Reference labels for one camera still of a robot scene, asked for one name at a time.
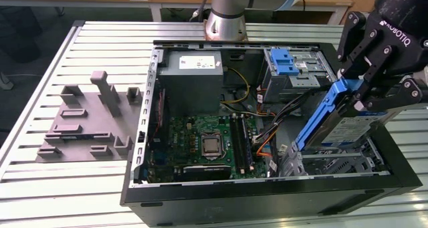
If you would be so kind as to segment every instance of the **green motherboard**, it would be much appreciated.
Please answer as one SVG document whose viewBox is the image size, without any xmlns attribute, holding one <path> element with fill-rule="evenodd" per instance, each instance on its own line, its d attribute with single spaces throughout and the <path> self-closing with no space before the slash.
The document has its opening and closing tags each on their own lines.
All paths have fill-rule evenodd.
<svg viewBox="0 0 428 228">
<path fill-rule="evenodd" d="M 254 117 L 249 116 L 244 120 L 248 136 L 252 138 L 257 135 Z M 174 177 L 182 171 L 181 168 L 193 165 L 228 165 L 232 167 L 230 179 L 264 178 L 264 159 L 254 160 L 253 170 L 242 173 L 237 169 L 232 135 L 229 116 L 172 117 L 168 149 L 153 154 L 154 160 L 162 160 L 161 164 L 158 162 L 158 165 L 153 166 L 157 179 L 154 181 L 176 182 Z M 204 145 L 212 144 L 213 140 L 217 140 L 214 145 L 220 145 L 218 153 L 209 153 L 208 147 L 204 149 Z"/>
</svg>

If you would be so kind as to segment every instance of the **blue drive bracket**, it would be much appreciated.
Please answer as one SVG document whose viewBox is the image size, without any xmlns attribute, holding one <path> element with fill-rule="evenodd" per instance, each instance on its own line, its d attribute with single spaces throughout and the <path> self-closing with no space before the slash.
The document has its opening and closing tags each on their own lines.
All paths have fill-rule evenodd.
<svg viewBox="0 0 428 228">
<path fill-rule="evenodd" d="M 363 80 L 360 79 L 357 80 L 340 79 L 333 83 L 321 104 L 319 105 L 305 127 L 303 128 L 297 136 L 296 145 L 300 151 L 304 150 L 307 145 L 307 140 L 309 139 L 312 134 L 317 131 L 316 128 L 319 127 L 324 118 L 335 111 L 336 102 L 340 94 L 347 91 L 357 90 L 359 87 L 361 86 L 361 83 L 363 83 Z"/>
<path fill-rule="evenodd" d="M 299 75 L 301 73 L 300 69 L 295 66 L 295 57 L 287 49 L 272 49 L 270 58 L 277 75 Z"/>
</svg>

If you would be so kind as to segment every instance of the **power supply label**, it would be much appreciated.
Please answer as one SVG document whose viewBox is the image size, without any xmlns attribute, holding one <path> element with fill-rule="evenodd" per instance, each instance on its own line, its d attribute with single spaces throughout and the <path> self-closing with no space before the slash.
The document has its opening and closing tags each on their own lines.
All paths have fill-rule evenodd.
<svg viewBox="0 0 428 228">
<path fill-rule="evenodd" d="M 180 69 L 216 69 L 214 56 L 181 56 Z"/>
<path fill-rule="evenodd" d="M 355 143 L 387 112 L 360 112 L 359 116 L 344 118 L 323 141 L 323 146 L 344 146 Z"/>
</svg>

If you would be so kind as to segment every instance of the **aluminum table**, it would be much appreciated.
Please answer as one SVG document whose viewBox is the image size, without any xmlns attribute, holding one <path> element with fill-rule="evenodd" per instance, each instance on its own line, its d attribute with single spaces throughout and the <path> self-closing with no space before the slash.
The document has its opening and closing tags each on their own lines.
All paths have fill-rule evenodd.
<svg viewBox="0 0 428 228">
<path fill-rule="evenodd" d="M 248 24 L 250 41 L 328 42 L 343 27 Z M 59 106 L 63 86 L 95 92 L 94 70 L 106 70 L 118 91 L 145 80 L 154 40 L 204 40 L 202 24 L 86 22 L 73 27 L 0 149 L 0 223 L 11 227 L 145 227 L 119 206 L 126 161 L 35 163 Z M 201 227 L 428 227 L 428 110 L 404 111 L 388 124 L 424 186 L 348 215 L 206 224 Z"/>
</svg>

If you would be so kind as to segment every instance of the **motherboard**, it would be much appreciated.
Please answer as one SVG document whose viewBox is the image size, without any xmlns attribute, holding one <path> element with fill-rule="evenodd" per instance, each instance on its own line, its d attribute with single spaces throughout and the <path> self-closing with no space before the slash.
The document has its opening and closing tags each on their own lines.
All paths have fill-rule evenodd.
<svg viewBox="0 0 428 228">
<path fill-rule="evenodd" d="M 264 178 L 250 145 L 257 134 L 253 116 L 172 117 L 168 148 L 151 152 L 153 182 Z"/>
</svg>

